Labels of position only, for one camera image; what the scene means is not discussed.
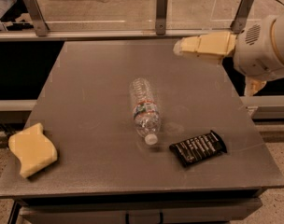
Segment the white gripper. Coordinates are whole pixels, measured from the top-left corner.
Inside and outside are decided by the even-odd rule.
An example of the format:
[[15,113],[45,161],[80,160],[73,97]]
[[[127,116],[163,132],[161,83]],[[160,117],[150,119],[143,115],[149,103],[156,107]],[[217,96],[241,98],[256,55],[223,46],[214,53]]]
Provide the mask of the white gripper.
[[266,81],[284,78],[283,51],[284,20],[282,16],[272,15],[239,36],[226,31],[189,36],[181,38],[173,48],[177,56],[218,63],[234,54],[234,69],[246,76],[247,97],[262,90]]

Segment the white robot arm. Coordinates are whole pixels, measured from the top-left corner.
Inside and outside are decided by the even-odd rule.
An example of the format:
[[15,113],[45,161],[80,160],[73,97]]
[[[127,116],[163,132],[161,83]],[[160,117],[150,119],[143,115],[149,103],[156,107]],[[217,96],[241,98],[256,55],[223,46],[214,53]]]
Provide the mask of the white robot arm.
[[212,60],[232,57],[234,69],[246,77],[244,95],[253,96],[268,81],[284,78],[284,14],[269,15],[238,35],[224,31],[184,37],[173,51]]

